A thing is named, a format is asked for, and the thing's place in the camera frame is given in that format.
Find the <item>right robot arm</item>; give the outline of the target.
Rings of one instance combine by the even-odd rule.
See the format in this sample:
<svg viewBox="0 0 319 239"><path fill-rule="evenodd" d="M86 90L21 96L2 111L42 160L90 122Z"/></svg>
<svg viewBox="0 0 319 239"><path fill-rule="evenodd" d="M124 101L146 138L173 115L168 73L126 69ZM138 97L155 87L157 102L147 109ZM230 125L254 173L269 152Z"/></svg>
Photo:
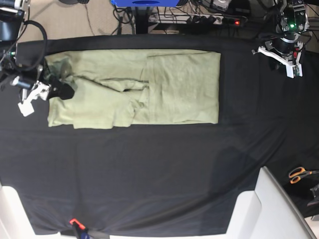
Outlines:
<svg viewBox="0 0 319 239"><path fill-rule="evenodd" d="M39 57L31 65L19 65L17 43L27 27L37 27L43 36L43 47ZM47 33L44 27L30 19L29 0L2 0L0 2L0 88L5 85L20 88L20 102L42 98L44 101L59 97L71 99L74 90L55 76L46 75L45 55L47 50Z"/></svg>

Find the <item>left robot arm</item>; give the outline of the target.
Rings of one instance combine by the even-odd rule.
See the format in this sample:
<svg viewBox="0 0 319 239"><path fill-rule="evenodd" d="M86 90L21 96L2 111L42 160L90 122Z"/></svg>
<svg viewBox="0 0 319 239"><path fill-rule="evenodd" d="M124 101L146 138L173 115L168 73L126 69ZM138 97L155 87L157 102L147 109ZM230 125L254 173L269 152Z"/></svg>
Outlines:
<svg viewBox="0 0 319 239"><path fill-rule="evenodd" d="M303 75L300 63L306 44L300 41L309 27L303 0L276 0L275 35L259 47L258 52L275 60L275 68L284 67L289 78Z"/></svg>

